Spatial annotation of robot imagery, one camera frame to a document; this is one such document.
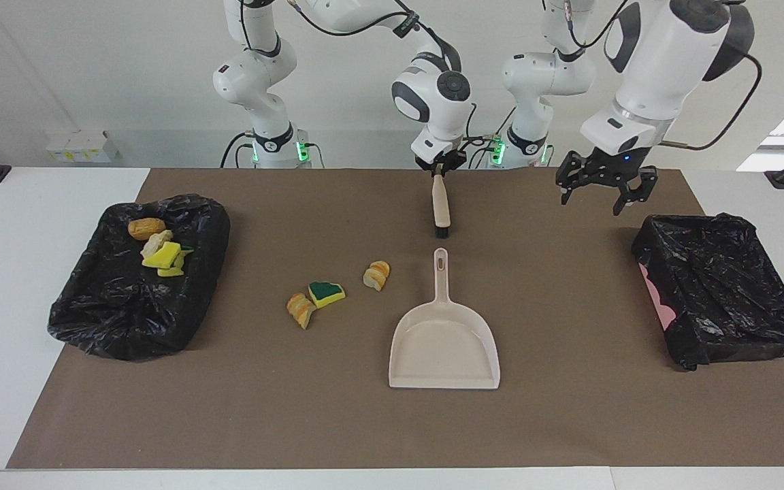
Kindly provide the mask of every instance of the green and yellow sponge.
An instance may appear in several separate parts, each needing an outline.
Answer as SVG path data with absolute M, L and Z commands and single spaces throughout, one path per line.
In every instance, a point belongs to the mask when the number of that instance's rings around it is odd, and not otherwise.
M 311 282 L 308 289 L 310 299 L 313 300 L 317 308 L 324 308 L 346 297 L 340 284 L 333 282 Z

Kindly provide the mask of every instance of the white table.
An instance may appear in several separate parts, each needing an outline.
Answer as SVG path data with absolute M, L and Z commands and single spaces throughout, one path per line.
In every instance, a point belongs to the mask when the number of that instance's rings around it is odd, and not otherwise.
M 87 216 L 134 201 L 147 173 L 15 168 L 0 185 L 0 488 L 784 489 L 784 468 L 4 471 L 62 349 L 43 326 L 95 229 Z M 687 171 L 685 177 L 707 214 L 738 214 L 758 227 L 784 279 L 784 192 L 761 174 Z

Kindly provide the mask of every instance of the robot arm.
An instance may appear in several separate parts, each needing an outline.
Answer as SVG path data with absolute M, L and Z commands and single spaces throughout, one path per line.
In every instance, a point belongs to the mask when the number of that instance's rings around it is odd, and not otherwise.
M 307 134 L 289 120 L 280 97 L 268 93 L 296 66 L 295 50 L 274 28 L 273 2 L 223 0 L 229 33 L 245 50 L 214 72 L 214 87 L 248 110 L 259 167 L 295 168 L 308 160 L 302 146 Z
M 595 0 L 546 0 L 542 32 L 555 47 L 552 53 L 517 54 L 504 64 L 504 87 L 516 99 L 513 123 L 504 133 L 506 151 L 489 168 L 528 167 L 538 161 L 553 122 L 547 95 L 588 92 L 597 71 L 585 50 L 570 36 L 568 19 L 579 39 L 585 38 Z
M 753 38 L 752 18 L 740 4 L 645 0 L 627 7 L 604 48 L 610 64 L 623 74 L 622 87 L 581 128 L 596 146 L 591 155 L 570 152 L 558 169 L 562 204 L 573 189 L 591 183 L 618 187 L 616 215 L 649 199 L 657 172 L 640 166 L 650 149 L 663 142 L 700 81 L 715 80 L 734 67 Z M 629 182 L 637 177 L 640 186 L 632 189 Z
M 394 31 L 416 50 L 410 65 L 392 83 L 398 111 L 424 124 L 411 149 L 423 167 L 433 167 L 438 159 L 455 153 L 470 114 L 470 84 L 461 74 L 461 60 L 454 47 L 423 25 L 417 13 L 398 0 L 302 2 L 306 10 L 311 10 L 312 18 L 340 32 L 358 31 L 374 25 L 383 16 L 393 15 L 376 25 Z M 295 0 L 289 3 L 301 12 Z

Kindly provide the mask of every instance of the trash bag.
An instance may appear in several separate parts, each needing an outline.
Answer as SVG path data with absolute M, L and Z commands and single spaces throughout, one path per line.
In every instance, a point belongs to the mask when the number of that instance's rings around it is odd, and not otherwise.
M 180 277 L 143 267 L 129 221 L 159 218 L 195 249 Z M 198 331 L 226 259 L 230 223 L 213 199 L 179 195 L 108 208 L 56 303 L 47 332 L 85 353 L 127 361 L 178 353 Z
M 784 357 L 784 284 L 752 223 L 730 214 L 650 216 L 632 252 L 657 289 L 678 365 Z

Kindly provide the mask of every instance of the black plastic bag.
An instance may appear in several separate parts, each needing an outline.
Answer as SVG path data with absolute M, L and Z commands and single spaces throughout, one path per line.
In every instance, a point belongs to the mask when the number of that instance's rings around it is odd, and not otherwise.
M 676 314 L 665 341 L 680 366 L 784 357 L 784 284 L 752 223 L 651 216 L 632 251 Z
M 185 276 L 143 267 L 129 221 L 159 218 L 174 241 L 193 247 Z M 127 361 L 178 353 L 198 331 L 226 259 L 230 223 L 213 199 L 179 195 L 108 208 L 50 309 L 47 332 L 85 353 Z

